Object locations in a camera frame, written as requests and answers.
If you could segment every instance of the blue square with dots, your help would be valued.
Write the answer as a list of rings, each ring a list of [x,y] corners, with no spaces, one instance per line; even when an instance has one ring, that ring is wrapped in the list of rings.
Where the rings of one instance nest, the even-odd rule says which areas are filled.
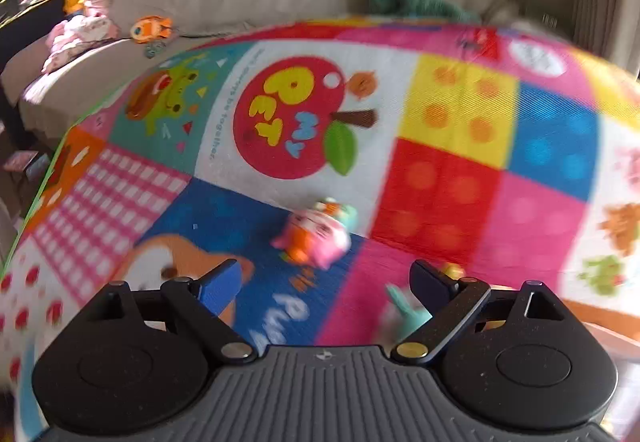
[[[508,170],[588,200],[598,148],[598,117],[562,96],[520,83]]]

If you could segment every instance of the orange dot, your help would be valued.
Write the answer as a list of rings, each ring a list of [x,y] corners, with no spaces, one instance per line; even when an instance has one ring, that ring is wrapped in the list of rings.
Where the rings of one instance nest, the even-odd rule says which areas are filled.
[[[420,227],[420,220],[411,211],[396,211],[391,226],[393,230],[402,238],[415,235]]]
[[[444,105],[429,105],[424,109],[424,122],[430,128],[444,128],[449,123],[449,112]]]
[[[476,81],[476,92],[486,98],[493,98],[500,94],[500,87],[493,79],[483,78]]]
[[[462,231],[457,226],[436,226],[433,233],[436,247],[443,251],[455,251],[462,246]]]
[[[488,143],[494,138],[494,126],[484,117],[475,117],[469,123],[469,133],[476,143]]]
[[[456,69],[453,67],[442,66],[433,71],[433,79],[443,85],[455,85],[456,81],[458,81],[458,76],[456,75]]]
[[[406,171],[406,183],[414,189],[429,189],[436,182],[436,170],[431,162],[414,162]]]
[[[449,186],[449,193],[459,204],[472,204],[480,196],[480,185],[473,177],[457,177]]]

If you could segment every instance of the orange fish toy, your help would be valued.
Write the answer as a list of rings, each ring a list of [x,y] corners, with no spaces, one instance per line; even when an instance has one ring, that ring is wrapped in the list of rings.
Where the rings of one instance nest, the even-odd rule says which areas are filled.
[[[139,44],[148,44],[159,38],[171,37],[172,20],[160,16],[146,16],[131,28],[131,37]]]

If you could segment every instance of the gingham pattern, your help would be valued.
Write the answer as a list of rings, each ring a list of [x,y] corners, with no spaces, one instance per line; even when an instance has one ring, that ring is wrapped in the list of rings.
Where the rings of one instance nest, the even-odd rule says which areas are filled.
[[[189,180],[108,146],[38,226],[34,239],[70,293],[85,303]]]

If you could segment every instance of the brown stem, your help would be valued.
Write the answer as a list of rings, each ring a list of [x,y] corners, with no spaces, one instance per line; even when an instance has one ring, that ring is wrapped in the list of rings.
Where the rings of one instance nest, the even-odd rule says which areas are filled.
[[[356,127],[371,128],[378,122],[378,113],[375,110],[354,110],[351,112],[331,112],[329,117],[335,121],[354,125]]]

